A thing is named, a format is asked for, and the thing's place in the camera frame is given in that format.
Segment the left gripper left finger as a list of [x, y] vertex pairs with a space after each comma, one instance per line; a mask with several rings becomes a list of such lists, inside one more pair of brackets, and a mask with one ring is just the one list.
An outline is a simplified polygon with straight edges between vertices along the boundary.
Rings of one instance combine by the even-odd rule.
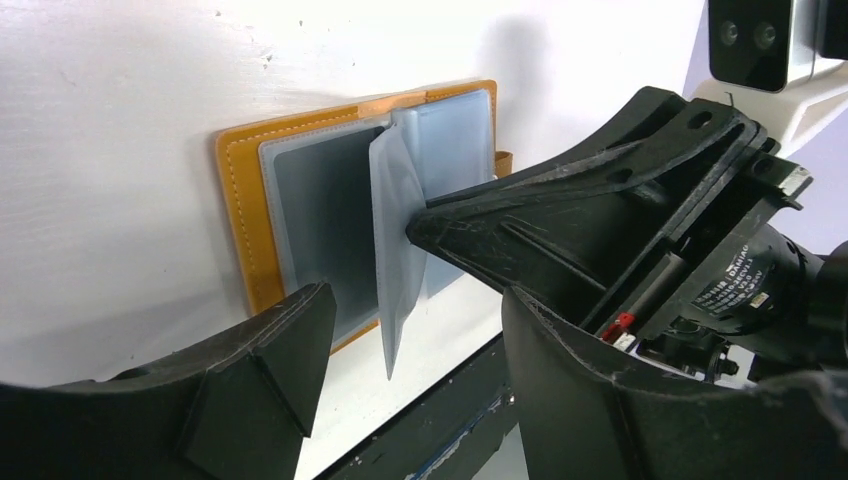
[[102, 382], [1, 388], [5, 479], [290, 479], [315, 422], [336, 301], [306, 285]]

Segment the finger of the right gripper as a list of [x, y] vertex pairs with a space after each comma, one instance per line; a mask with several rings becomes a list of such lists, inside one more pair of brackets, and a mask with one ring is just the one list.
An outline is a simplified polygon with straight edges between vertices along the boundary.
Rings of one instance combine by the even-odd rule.
[[429, 200], [426, 205], [437, 207], [499, 189], [557, 180], [597, 168], [656, 133], [681, 113], [686, 105], [687, 101], [677, 93], [643, 87], [596, 132], [565, 152], [503, 178], [442, 195]]

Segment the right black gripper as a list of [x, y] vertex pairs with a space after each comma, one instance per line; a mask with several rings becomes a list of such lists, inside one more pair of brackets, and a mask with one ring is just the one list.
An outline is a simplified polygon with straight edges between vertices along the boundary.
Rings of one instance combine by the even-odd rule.
[[816, 256], [772, 228], [809, 176], [761, 125], [686, 105], [656, 133], [566, 178], [426, 207], [409, 240], [496, 291], [518, 286], [563, 319], [658, 359], [718, 371], [726, 341], [750, 379], [847, 366], [847, 251]]

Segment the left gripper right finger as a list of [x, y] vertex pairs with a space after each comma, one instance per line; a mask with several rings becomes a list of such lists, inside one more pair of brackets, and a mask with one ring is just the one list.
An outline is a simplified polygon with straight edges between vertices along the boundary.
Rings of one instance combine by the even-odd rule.
[[533, 479], [843, 479], [847, 376], [804, 371], [732, 389], [632, 357], [524, 291], [503, 339]]

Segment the yellow leather card holder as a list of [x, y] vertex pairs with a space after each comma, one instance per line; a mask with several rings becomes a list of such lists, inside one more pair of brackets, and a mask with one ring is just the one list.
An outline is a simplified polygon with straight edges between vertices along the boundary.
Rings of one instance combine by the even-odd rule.
[[355, 124], [380, 125], [370, 144], [376, 317], [385, 370], [392, 373], [404, 325], [416, 306], [449, 286], [460, 271], [411, 244], [405, 229], [429, 200], [478, 186], [511, 170], [495, 148], [497, 85], [476, 80], [384, 95], [357, 103], [232, 127], [215, 157], [248, 304], [259, 313], [284, 297], [262, 177], [265, 142]]

